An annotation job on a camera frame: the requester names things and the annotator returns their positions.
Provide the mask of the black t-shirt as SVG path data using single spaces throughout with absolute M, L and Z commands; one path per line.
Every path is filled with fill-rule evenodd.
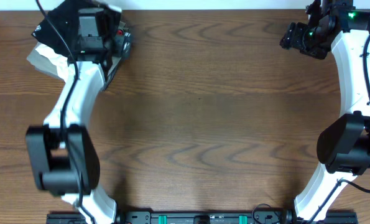
M 40 1 L 35 0 L 39 11 L 44 16 L 44 19 L 32 32 L 38 42 L 44 44 L 55 51 L 56 54 L 68 57 L 70 55 L 68 49 L 73 50 L 74 40 L 78 35 L 80 21 L 80 9 L 103 9 L 113 13 L 113 21 L 119 22 L 121 18 L 121 10 L 110 9 L 107 5 L 97 2 L 85 0 L 66 0 L 63 1 L 55 9 L 46 12 Z

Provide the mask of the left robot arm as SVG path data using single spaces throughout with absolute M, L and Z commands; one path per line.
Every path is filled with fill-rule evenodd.
M 60 197 L 85 223 L 119 223 L 117 204 L 99 182 L 100 162 L 88 125 L 98 95 L 128 58 L 131 33 L 120 7 L 65 1 L 32 35 L 35 53 L 65 82 L 52 111 L 25 134 L 36 187 Z

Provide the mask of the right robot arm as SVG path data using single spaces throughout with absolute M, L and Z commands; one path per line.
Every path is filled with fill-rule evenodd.
M 357 10 L 352 1 L 321 0 L 305 12 L 308 22 L 291 23 L 280 46 L 320 60 L 333 54 L 340 115 L 319 135 L 317 168 L 279 222 L 357 223 L 354 212 L 332 212 L 330 206 L 370 169 L 370 12 Z

